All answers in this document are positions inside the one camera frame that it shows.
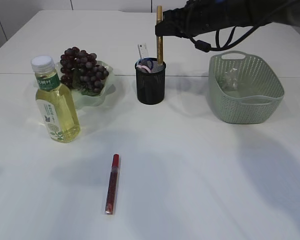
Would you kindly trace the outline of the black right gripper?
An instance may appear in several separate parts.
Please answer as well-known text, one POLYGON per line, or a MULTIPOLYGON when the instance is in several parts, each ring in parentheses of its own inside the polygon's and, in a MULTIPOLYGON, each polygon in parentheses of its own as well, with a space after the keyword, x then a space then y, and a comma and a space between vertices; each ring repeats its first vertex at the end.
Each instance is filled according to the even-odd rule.
POLYGON ((211 11, 214 0, 188 0, 184 7, 166 10, 163 19, 155 25, 157 37, 196 37, 214 32, 211 11))

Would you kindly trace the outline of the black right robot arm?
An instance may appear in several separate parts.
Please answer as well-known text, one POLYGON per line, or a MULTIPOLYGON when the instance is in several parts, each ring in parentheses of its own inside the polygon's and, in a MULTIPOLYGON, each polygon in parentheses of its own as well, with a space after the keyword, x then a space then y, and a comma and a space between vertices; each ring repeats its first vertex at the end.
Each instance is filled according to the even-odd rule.
POLYGON ((196 37, 230 27, 280 23, 300 28, 300 1, 277 10, 284 0, 189 0, 182 8, 163 12, 155 26, 157 36, 196 37))

